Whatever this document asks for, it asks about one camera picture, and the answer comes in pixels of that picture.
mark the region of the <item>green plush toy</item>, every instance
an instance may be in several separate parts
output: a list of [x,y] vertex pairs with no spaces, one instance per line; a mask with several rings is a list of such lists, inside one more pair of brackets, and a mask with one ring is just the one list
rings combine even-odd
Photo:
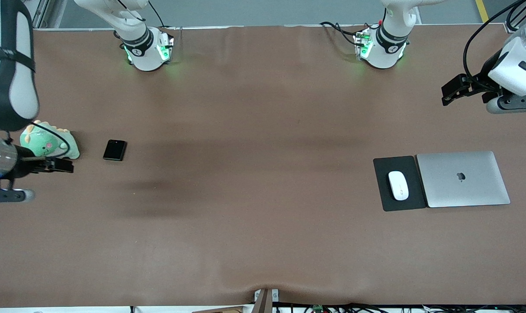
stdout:
[[[70,144],[70,151],[68,151],[67,154],[64,154],[62,158],[77,159],[80,157],[80,151],[78,150],[76,139],[74,139],[74,136],[71,135],[69,130],[62,128],[57,129],[56,126],[51,126],[49,123],[41,122],[39,120],[36,120],[35,123],[56,132],[68,141],[68,144]],[[35,127],[35,125],[27,126],[23,133],[21,133],[20,145],[31,150],[36,157],[58,155],[68,150],[64,141],[60,140],[59,137],[56,137],[42,128]]]

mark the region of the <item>silver laptop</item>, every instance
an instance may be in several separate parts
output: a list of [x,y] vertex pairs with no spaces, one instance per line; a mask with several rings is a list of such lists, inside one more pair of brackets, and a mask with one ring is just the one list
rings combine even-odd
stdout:
[[418,166],[431,208],[510,203],[492,151],[418,154]]

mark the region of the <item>black cable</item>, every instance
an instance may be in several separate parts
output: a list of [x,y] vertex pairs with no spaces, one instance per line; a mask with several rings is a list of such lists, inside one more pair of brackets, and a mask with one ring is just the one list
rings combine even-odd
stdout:
[[512,311],[514,313],[519,313],[519,310],[517,310],[517,309],[515,309],[515,308],[513,308],[511,306],[508,306],[508,305],[496,305],[495,307],[497,307],[497,308],[501,307],[502,309],[506,309],[506,310]]
[[347,34],[351,35],[351,36],[354,36],[355,33],[351,33],[351,32],[348,32],[346,30],[343,30],[338,23],[333,25],[331,22],[323,22],[323,23],[320,23],[320,24],[323,25],[323,26],[325,26],[325,25],[333,26],[333,28],[335,30],[338,30],[342,34],[342,36],[344,37],[344,39],[346,39],[346,41],[350,42],[351,44],[354,44],[354,46],[358,46],[358,47],[363,47],[364,46],[363,44],[355,43],[352,40],[350,40],[350,38],[346,37]]
[[334,28],[335,30],[338,30],[339,32],[343,32],[345,34],[348,34],[348,35],[351,35],[351,36],[354,36],[356,34],[356,32],[349,32],[347,30],[343,30],[342,28],[340,28],[340,26],[337,26],[338,23],[336,24],[333,24],[331,22],[322,22],[322,23],[319,23],[321,26],[325,26],[325,25],[329,25],[331,26],[332,28]]
[[520,23],[522,23],[525,19],[526,19],[526,14],[522,16],[522,18],[518,21],[518,23],[516,23],[516,26],[520,25]]
[[487,89],[489,91],[493,91],[495,93],[497,92],[497,90],[494,89],[493,87],[488,87],[488,86],[484,85],[483,83],[480,83],[470,73],[470,70],[468,69],[468,49],[470,47],[470,44],[474,40],[474,38],[477,36],[477,34],[479,34],[480,31],[482,31],[489,23],[493,22],[494,19],[496,19],[499,16],[501,16],[504,12],[510,10],[511,8],[514,8],[515,6],[519,6],[520,4],[523,4],[524,2],[526,2],[526,0],[517,0],[514,3],[512,3],[511,5],[509,5],[506,8],[504,8],[503,10],[500,10],[499,12],[497,12],[489,20],[487,20],[487,22],[483,23],[483,25],[480,26],[476,30],[476,32],[474,32],[474,34],[472,34],[470,39],[468,39],[468,42],[466,43],[466,46],[464,47],[464,53],[462,54],[462,62],[463,62],[463,65],[464,65],[464,71],[466,72],[466,75],[468,76],[468,79],[470,79],[472,82],[476,83],[477,85],[480,85],[481,87],[483,87],[483,88],[485,88],[485,89]]
[[7,145],[11,145],[14,139],[10,136],[10,132],[6,131],[6,140],[4,141]]
[[430,313],[476,313],[479,310],[486,309],[488,306],[484,305],[482,307],[478,307],[477,309],[467,309],[466,307],[456,306],[454,309],[438,306],[438,305],[431,305],[430,309],[434,309],[430,311]]
[[[381,20],[381,22],[384,22],[385,18],[386,18],[386,8],[385,8],[385,12],[383,12],[383,19]],[[377,29],[379,29],[381,27],[380,25],[377,26],[377,27],[371,27],[367,23],[364,23],[364,25],[366,25],[368,28],[371,28],[372,30],[377,30]]]
[[68,152],[70,152],[70,144],[68,143],[68,141],[66,141],[66,139],[62,138],[62,136],[60,136],[59,134],[57,134],[55,131],[52,131],[46,127],[42,127],[41,125],[39,125],[38,123],[35,123],[35,122],[31,122],[32,125],[35,125],[43,130],[46,130],[48,131],[49,133],[52,133],[53,135],[55,135],[56,137],[59,137],[60,140],[62,140],[66,146],[68,147],[68,149],[66,149],[66,151],[60,153],[60,154],[57,154],[57,155],[54,155],[52,158],[59,158],[59,157],[62,157],[63,155],[66,155],[68,154]]
[[159,20],[160,20],[160,26],[161,26],[161,27],[168,27],[167,25],[165,25],[165,24],[162,22],[162,18],[160,18],[160,15],[158,14],[157,9],[153,6],[153,4],[151,4],[150,1],[148,1],[148,3],[149,3],[149,6],[151,6],[151,8],[153,9],[153,11],[155,12],[155,14],[157,14],[157,17],[158,17]]
[[374,305],[363,304],[363,303],[351,303],[350,305],[352,307],[358,307],[359,309],[363,309],[364,311],[368,311],[368,312],[369,312],[368,309],[370,309],[370,310],[380,311],[381,313],[388,313],[387,311],[382,310]]
[[128,9],[128,7],[127,7],[125,4],[123,4],[122,1],[120,1],[120,0],[116,0],[116,1],[120,2],[120,4],[124,7],[124,9],[128,10],[128,12],[130,13],[130,15],[133,16],[133,17],[135,17],[136,20],[140,20],[140,21],[142,21],[142,22],[145,22],[145,19],[144,19],[144,18],[139,18],[139,17],[135,16],[134,14],[132,14],[132,11],[130,11],[130,9]]
[[522,9],[520,10],[520,12],[518,12],[518,14],[515,14],[515,16],[511,19],[511,16],[514,14],[514,11],[516,11],[516,9],[519,8],[519,6],[515,6],[513,7],[510,12],[508,12],[508,15],[507,15],[507,18],[506,18],[506,24],[507,24],[507,27],[509,30],[515,32],[516,30],[518,30],[518,28],[516,28],[515,26],[512,26],[512,22],[514,22],[514,20],[516,18],[518,18],[518,16],[520,16],[520,14],[522,14],[522,12],[524,12],[526,10],[526,5],[522,7]]
[[352,312],[352,313],[359,313],[361,311],[366,311],[367,313],[375,313],[375,312],[373,312],[373,311],[371,311],[371,310],[369,310],[369,309],[367,309],[365,307],[359,307],[359,306],[351,307],[349,309],[350,309],[350,312]]

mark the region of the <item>black mouse pad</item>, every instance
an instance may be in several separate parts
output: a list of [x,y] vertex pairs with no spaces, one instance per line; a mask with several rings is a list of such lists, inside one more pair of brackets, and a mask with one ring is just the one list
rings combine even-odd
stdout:
[[[426,207],[422,181],[413,156],[373,159],[373,165],[375,166],[383,210],[390,212]],[[406,200],[398,201],[394,199],[388,175],[395,170],[402,172],[404,177],[406,177],[406,182],[408,183],[408,199]]]

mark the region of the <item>computer mouse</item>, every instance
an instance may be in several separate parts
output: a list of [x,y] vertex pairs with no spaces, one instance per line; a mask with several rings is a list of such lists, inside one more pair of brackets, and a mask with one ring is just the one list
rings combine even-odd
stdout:
[[404,201],[408,199],[408,183],[402,172],[397,170],[390,172],[389,182],[395,200]]

